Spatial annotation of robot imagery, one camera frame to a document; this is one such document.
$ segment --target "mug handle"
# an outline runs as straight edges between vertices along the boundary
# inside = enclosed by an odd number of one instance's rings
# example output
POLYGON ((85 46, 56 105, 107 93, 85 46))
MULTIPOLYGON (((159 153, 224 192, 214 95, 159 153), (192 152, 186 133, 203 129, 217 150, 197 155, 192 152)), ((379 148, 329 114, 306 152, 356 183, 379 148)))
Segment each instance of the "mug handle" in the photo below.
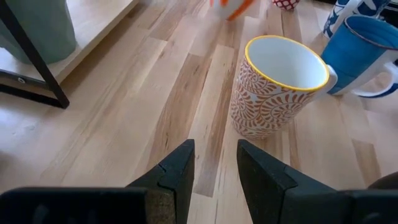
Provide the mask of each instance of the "mug handle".
POLYGON ((379 98, 395 92, 398 89, 398 67, 392 62, 388 62, 382 66, 380 73, 381 72, 389 73, 392 76, 390 84, 385 89, 379 92, 369 92, 364 90, 352 90, 351 92, 364 98, 379 98))
POLYGON ((314 100, 318 99, 319 97, 323 96, 325 93, 329 92, 329 90, 331 90, 334 87, 334 85, 336 85, 336 83, 337 83, 338 77, 337 77, 335 70, 330 65, 327 65, 327 66, 329 69, 329 80, 322 89, 317 91, 317 93, 315 94, 314 100))

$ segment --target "blue mug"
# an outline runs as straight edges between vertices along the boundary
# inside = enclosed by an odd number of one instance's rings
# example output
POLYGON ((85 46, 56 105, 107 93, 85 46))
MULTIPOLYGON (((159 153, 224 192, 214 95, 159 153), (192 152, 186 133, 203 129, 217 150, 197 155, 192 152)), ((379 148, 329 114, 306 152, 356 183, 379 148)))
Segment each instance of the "blue mug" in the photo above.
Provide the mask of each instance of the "blue mug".
POLYGON ((391 94, 398 88, 398 29, 373 17, 353 15, 345 19, 321 58, 331 65, 338 76, 337 84, 329 94, 355 95, 377 98, 391 94), (392 75, 392 81, 382 91, 368 92, 358 87, 381 72, 392 75))

